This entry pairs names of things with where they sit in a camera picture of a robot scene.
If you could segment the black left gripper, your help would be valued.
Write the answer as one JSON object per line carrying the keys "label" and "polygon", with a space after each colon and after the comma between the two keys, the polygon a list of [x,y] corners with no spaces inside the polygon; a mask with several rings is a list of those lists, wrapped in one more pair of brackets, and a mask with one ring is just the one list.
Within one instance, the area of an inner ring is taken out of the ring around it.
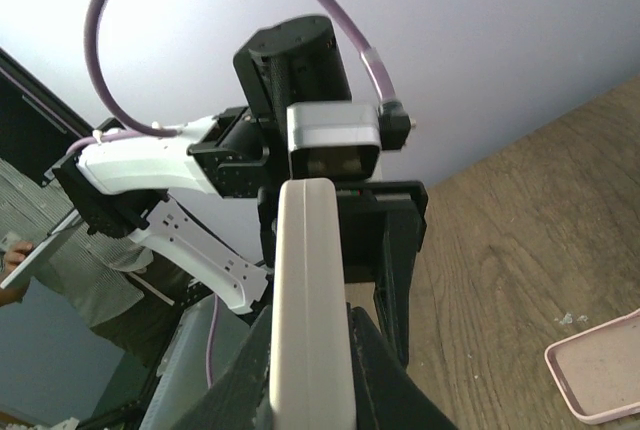
{"label": "black left gripper", "polygon": [[264,259],[287,276],[342,269],[348,284],[375,283],[381,333],[406,368],[410,288],[427,202],[419,181],[307,181],[282,194],[260,189]]}

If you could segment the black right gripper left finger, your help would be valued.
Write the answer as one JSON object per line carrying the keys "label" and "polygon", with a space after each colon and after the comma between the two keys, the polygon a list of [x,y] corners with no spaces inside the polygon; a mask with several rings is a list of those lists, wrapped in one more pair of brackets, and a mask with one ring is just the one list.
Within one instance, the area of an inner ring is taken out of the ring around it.
{"label": "black right gripper left finger", "polygon": [[178,430],[271,429],[268,401],[272,307],[266,306],[216,383],[176,424]]}

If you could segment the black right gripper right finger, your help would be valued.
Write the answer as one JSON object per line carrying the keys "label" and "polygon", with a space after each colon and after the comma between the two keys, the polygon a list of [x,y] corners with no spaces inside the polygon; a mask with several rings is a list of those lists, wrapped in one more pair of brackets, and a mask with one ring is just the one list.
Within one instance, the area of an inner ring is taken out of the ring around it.
{"label": "black right gripper right finger", "polygon": [[418,388],[361,307],[349,310],[353,381],[359,429],[454,429]]}

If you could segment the phone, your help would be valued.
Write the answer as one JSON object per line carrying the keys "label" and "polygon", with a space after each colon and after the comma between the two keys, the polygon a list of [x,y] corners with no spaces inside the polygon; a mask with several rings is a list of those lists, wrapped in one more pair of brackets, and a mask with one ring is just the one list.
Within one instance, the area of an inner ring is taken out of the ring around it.
{"label": "phone", "polygon": [[269,404],[276,429],[357,426],[334,184],[286,182],[277,217]]}
{"label": "phone", "polygon": [[579,421],[598,425],[639,413],[637,310],[549,345],[544,359]]}

